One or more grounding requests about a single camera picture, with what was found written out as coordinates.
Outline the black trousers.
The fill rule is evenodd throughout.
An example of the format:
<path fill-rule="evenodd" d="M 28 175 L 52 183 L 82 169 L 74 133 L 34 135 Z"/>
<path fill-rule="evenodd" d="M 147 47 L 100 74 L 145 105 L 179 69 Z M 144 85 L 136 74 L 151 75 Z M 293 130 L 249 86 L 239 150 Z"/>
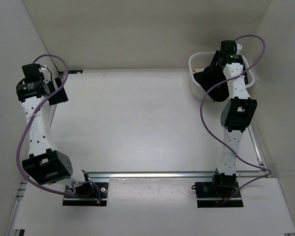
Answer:
<path fill-rule="evenodd" d="M 223 73 L 210 73 L 209 66 L 203 72 L 194 73 L 195 81 L 207 92 L 211 87 L 222 82 L 225 79 Z M 214 102 L 223 102 L 229 97 L 227 83 L 220 84 L 208 93 L 209 98 Z"/>

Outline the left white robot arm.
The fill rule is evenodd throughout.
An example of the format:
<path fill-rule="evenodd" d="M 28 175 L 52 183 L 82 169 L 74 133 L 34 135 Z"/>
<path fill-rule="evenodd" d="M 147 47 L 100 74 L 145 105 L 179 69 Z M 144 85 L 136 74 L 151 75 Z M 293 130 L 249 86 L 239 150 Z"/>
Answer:
<path fill-rule="evenodd" d="M 83 197 L 93 192 L 93 184 L 83 171 L 75 171 L 69 157 L 58 151 L 52 136 L 49 109 L 68 101 L 60 88 L 60 78 L 52 78 L 51 71 L 40 64 L 22 67 L 24 79 L 16 86 L 16 93 L 24 110 L 29 127 L 28 158 L 22 161 L 23 170 L 40 185 L 61 183 L 68 187 L 73 182 Z M 48 96 L 59 89 L 52 97 Z"/>

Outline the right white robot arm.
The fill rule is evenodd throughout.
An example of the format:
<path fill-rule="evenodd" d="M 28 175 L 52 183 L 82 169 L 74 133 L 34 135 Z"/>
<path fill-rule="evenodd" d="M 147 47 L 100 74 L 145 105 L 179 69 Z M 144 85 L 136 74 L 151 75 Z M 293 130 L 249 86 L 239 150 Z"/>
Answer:
<path fill-rule="evenodd" d="M 227 82 L 230 100 L 221 114 L 225 144 L 211 184 L 212 193 L 218 197 L 230 195 L 236 188 L 236 154 L 257 107 L 257 100 L 251 99 L 246 88 L 244 61 L 239 52 L 240 46 L 234 40 L 221 42 L 218 66 L 225 79 L 234 79 Z"/>

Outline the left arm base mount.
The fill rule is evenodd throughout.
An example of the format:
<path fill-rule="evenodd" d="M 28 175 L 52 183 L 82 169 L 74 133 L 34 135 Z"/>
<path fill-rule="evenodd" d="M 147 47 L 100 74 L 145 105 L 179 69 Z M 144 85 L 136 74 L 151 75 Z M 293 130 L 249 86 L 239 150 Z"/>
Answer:
<path fill-rule="evenodd" d="M 95 182 L 93 184 L 80 185 L 76 187 L 76 194 L 64 197 L 63 206 L 70 207 L 105 207 L 108 201 L 109 183 Z"/>

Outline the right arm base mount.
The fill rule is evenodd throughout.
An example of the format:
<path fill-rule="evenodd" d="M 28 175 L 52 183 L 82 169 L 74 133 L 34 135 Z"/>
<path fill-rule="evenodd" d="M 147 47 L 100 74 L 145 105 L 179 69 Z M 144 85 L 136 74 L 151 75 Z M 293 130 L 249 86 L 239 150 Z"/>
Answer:
<path fill-rule="evenodd" d="M 211 182 L 195 182 L 197 208 L 244 207 L 236 175 L 214 174 Z"/>

